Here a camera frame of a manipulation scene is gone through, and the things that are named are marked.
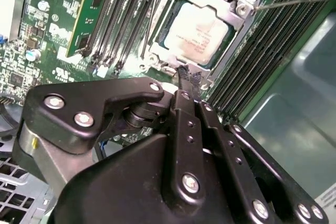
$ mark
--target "metal bracket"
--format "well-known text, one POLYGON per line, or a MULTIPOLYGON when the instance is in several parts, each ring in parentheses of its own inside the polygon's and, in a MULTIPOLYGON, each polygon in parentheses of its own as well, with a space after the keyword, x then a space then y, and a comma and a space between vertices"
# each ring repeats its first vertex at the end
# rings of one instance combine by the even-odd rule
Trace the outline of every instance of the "metal bracket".
POLYGON ((224 192, 234 219, 243 223, 276 223, 236 138, 225 132, 216 112, 205 102, 198 104, 205 144, 211 146, 226 185, 224 192))
POLYGON ((275 213, 286 222, 328 223, 322 208, 298 183, 265 151, 265 149, 241 126, 227 126, 239 141, 256 177, 271 185, 271 202, 275 213))
POLYGON ((28 92, 23 121, 60 149, 83 154, 100 134, 109 135, 125 108, 160 101, 163 95, 147 77, 37 86, 28 92))
POLYGON ((193 215, 205 201, 205 177, 201 123, 187 92, 175 92, 169 122, 162 197, 174 212, 193 215))
POLYGON ((81 155, 66 153, 34 134, 26 124, 23 124, 18 143, 25 153, 33 157, 56 197, 76 174, 93 165, 92 152, 81 155))

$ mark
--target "motherboard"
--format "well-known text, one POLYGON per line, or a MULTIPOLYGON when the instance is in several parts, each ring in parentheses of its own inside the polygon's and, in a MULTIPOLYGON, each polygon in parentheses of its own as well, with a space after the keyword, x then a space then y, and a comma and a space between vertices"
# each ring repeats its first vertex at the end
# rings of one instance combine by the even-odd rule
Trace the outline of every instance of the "motherboard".
POLYGON ((3 1, 0 94, 23 105, 40 84, 140 76, 174 89, 176 68, 188 65, 203 99, 237 119, 333 8, 255 11, 279 1, 3 1))

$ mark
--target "silver screw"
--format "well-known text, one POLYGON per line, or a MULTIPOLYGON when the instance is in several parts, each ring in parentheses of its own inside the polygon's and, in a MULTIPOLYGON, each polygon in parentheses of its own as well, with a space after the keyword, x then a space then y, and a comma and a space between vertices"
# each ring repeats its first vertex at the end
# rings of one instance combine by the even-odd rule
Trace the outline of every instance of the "silver screw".
POLYGON ((120 138, 121 138, 121 137, 120 137, 119 135, 118 135, 118 136, 114 136, 114 137, 113 137, 113 140, 114 140, 114 141, 119 141, 120 138))
POLYGON ((151 83, 151 84, 150 84, 150 87, 151 87, 151 89, 154 90, 154 91, 159 91, 159 90, 160 90, 159 85, 157 85, 156 83, 151 83))
POLYGON ((253 207, 260 217, 262 217, 263 219, 268 218, 268 211, 267 211, 266 207, 264 206, 264 204, 260 200, 258 200, 258 199, 254 200, 253 201, 253 207))
POLYGON ((187 99, 187 100, 190 100, 190 96, 189 96, 188 93, 186 93, 186 92, 182 92, 182 93, 181 93, 181 96, 182 96, 183 98, 187 99))
POLYGON ((195 194, 198 192, 199 190, 199 184, 196 180, 196 178, 190 174, 184 174, 183 177, 182 177, 182 183, 183 183, 183 186, 184 188, 189 192, 189 193, 192 193, 192 194, 195 194))
POLYGON ((149 61, 150 64, 154 65, 154 64, 158 63, 159 57, 157 55, 155 55, 155 54, 150 54, 148 56, 148 61, 149 61))
POLYGON ((246 14, 246 6, 245 5, 240 5, 237 7, 237 13, 240 16, 244 16, 246 14))
POLYGON ((298 207, 302 215, 305 216, 307 219, 310 219, 310 212, 308 211, 308 209, 303 204, 299 204, 298 207))
POLYGON ((44 104, 53 109, 59 110, 64 107, 65 103, 62 98, 51 95, 44 100, 44 104))
POLYGON ((241 128, 238 125, 233 125, 233 128, 235 129, 235 131, 237 132, 242 132, 241 128))
POLYGON ((321 211, 319 210, 317 206, 312 206, 311 210, 313 210, 313 213, 315 214, 317 218, 323 219, 323 214, 321 213, 321 211))
POLYGON ((212 108, 208 104, 205 104, 204 107, 207 111, 212 111, 212 108))
POLYGON ((94 120, 92 115, 87 112, 79 112, 75 115, 75 123, 82 127, 93 126, 94 120))

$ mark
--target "electrolytic capacitor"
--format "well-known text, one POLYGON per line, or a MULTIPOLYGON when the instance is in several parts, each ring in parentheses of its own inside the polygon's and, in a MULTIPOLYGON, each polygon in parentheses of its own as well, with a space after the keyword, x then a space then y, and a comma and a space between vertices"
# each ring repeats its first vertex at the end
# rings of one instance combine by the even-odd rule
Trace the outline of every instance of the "electrolytic capacitor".
POLYGON ((26 59, 28 61, 38 61, 41 58, 41 52, 38 49, 26 51, 26 59))

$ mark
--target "thin metal rod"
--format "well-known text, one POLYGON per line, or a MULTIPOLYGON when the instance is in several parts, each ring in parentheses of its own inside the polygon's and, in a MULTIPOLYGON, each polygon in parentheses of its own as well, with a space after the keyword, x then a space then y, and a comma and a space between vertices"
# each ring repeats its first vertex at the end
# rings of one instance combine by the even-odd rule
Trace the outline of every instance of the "thin metal rod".
POLYGON ((301 3, 314 3, 314 2, 322 2, 322 1, 328 1, 328 0, 290 0, 286 2, 279 2, 279 3, 264 5, 264 6, 257 6, 255 7, 255 10, 267 10, 267 9, 283 7, 287 5, 297 5, 301 3))

